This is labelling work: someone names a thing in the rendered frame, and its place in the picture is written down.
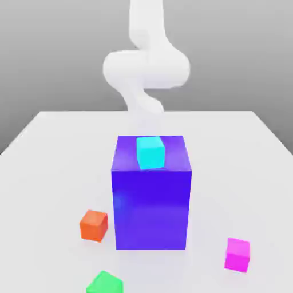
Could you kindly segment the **small cyan cube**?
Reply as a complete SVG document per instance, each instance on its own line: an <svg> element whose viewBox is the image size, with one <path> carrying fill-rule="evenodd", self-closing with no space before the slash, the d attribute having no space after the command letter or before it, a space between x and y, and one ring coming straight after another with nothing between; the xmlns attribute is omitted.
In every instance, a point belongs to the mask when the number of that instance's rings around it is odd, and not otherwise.
<svg viewBox="0 0 293 293"><path fill-rule="evenodd" d="M160 169L165 165L165 145L159 136L138 137L137 161L140 169Z"/></svg>

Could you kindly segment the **small orange cube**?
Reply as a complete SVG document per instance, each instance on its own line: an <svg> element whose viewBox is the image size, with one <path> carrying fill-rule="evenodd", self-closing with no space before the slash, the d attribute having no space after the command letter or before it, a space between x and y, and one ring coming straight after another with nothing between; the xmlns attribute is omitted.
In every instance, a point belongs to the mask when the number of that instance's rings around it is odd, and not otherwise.
<svg viewBox="0 0 293 293"><path fill-rule="evenodd" d="M108 230L108 215L105 212L87 210L80 221L81 238L101 242Z"/></svg>

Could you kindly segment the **small magenta cube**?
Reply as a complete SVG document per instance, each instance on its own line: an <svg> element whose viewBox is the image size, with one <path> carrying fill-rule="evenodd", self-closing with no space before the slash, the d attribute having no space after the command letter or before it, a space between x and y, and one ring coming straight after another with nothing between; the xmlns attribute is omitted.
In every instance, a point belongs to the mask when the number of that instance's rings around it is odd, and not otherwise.
<svg viewBox="0 0 293 293"><path fill-rule="evenodd" d="M224 268L247 273L249 262L250 243L240 239L228 238Z"/></svg>

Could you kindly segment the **small green cube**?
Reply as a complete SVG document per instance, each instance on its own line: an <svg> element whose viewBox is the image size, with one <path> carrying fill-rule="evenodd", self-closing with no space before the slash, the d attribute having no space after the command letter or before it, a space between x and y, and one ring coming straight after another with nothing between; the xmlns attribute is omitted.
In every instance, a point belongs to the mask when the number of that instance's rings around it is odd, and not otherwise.
<svg viewBox="0 0 293 293"><path fill-rule="evenodd" d="M101 271L86 288L86 293L124 293L123 281Z"/></svg>

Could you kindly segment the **large purple box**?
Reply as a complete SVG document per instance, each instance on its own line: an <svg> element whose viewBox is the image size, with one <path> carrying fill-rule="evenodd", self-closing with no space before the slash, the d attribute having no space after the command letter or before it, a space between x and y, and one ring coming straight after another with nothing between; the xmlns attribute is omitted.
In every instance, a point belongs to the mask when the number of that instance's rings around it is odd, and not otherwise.
<svg viewBox="0 0 293 293"><path fill-rule="evenodd" d="M136 137L118 136L111 168L118 250L186 248L192 168L183 136L163 136L165 167L142 170Z"/></svg>

